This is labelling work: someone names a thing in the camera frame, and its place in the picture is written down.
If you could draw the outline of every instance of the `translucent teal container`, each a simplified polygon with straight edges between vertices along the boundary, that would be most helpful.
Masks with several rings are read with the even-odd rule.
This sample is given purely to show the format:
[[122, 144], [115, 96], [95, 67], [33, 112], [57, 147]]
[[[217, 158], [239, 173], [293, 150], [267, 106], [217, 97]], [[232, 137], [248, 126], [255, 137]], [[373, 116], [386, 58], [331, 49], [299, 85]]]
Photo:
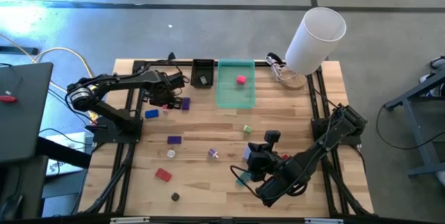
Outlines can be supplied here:
[[[238, 75], [246, 77], [238, 84]], [[220, 59], [216, 85], [216, 104], [227, 109], [251, 109], [255, 105], [255, 62], [252, 60]]]

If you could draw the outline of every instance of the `concrete floor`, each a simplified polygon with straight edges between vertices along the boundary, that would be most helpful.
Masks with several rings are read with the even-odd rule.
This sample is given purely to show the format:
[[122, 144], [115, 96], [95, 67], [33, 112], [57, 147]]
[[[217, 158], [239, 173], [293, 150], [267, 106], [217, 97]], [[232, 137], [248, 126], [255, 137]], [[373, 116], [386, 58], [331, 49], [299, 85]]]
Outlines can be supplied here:
[[[116, 3], [256, 4], [307, 6], [310, 0], [80, 0]], [[318, 0], [321, 6], [444, 7], [444, 0]], [[0, 7], [0, 31], [25, 47], [69, 47], [82, 54], [95, 74], [110, 73], [116, 58], [264, 58], [280, 56], [304, 11], [100, 10]], [[381, 216], [445, 221], [445, 188], [436, 177], [409, 179], [406, 170], [421, 165], [416, 150], [395, 150], [375, 133], [378, 109], [429, 73], [428, 62], [443, 54], [444, 14], [341, 13], [345, 38], [330, 55], [341, 63], [350, 104], [369, 123], [362, 135], [367, 179], [375, 212]], [[28, 63], [22, 56], [1, 62]], [[65, 52], [44, 57], [54, 63], [53, 80], [66, 86], [86, 76], [82, 64]], [[82, 124], [59, 102], [45, 111], [42, 128], [80, 131]], [[402, 111], [383, 113], [388, 141], [412, 146]], [[429, 129], [425, 137], [440, 129]], [[71, 211], [45, 211], [46, 215]]]

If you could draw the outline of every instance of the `black tray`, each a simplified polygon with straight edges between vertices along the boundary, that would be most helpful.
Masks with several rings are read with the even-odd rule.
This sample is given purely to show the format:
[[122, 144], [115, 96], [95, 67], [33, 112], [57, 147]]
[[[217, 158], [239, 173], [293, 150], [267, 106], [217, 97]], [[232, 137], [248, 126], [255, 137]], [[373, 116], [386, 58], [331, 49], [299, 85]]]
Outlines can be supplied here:
[[[213, 86], [214, 66], [215, 60], [193, 59], [191, 85], [195, 88], [211, 88]], [[207, 84], [202, 84], [201, 76], [204, 76]]]

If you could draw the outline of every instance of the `white plastic cylinder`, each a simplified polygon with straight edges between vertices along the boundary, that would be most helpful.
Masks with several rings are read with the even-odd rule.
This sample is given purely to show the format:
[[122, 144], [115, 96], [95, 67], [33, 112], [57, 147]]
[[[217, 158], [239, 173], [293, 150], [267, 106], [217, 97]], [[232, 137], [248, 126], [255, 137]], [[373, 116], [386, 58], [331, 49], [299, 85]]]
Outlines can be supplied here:
[[346, 33], [343, 17], [329, 8], [307, 11], [286, 52], [286, 64], [297, 74], [311, 74]]

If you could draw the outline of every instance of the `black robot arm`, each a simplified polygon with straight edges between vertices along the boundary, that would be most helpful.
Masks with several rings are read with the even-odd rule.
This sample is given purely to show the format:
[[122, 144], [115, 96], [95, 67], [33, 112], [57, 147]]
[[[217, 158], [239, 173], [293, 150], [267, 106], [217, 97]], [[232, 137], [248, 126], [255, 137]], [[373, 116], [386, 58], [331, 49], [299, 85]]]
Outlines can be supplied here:
[[[259, 182], [265, 179], [266, 174], [272, 175], [255, 189], [256, 196], [263, 201], [264, 205], [270, 207], [284, 194], [297, 196], [304, 193], [321, 158], [336, 148], [343, 138], [360, 135], [365, 124], [366, 121], [357, 112], [349, 106], [340, 104], [319, 128], [319, 131], [324, 134], [306, 151], [286, 159], [272, 151], [281, 133], [276, 130], [267, 131], [264, 136], [266, 144], [248, 144], [251, 150], [248, 159], [248, 170], [252, 173], [250, 179], [253, 182]], [[340, 188], [348, 191], [344, 184]], [[354, 201], [350, 192], [349, 195], [350, 200]]]
[[106, 93], [113, 90], [141, 88], [149, 92], [151, 105], [163, 106], [167, 104], [169, 109], [180, 109], [181, 98], [176, 97], [173, 90], [183, 87], [182, 72], [167, 75], [164, 72], [150, 70], [132, 75], [101, 74], [94, 78], [82, 78], [68, 86], [67, 96], [70, 97], [74, 109], [93, 111], [112, 120], [117, 127], [125, 129], [133, 123], [133, 118], [128, 110], [115, 109], [103, 102], [102, 98]]

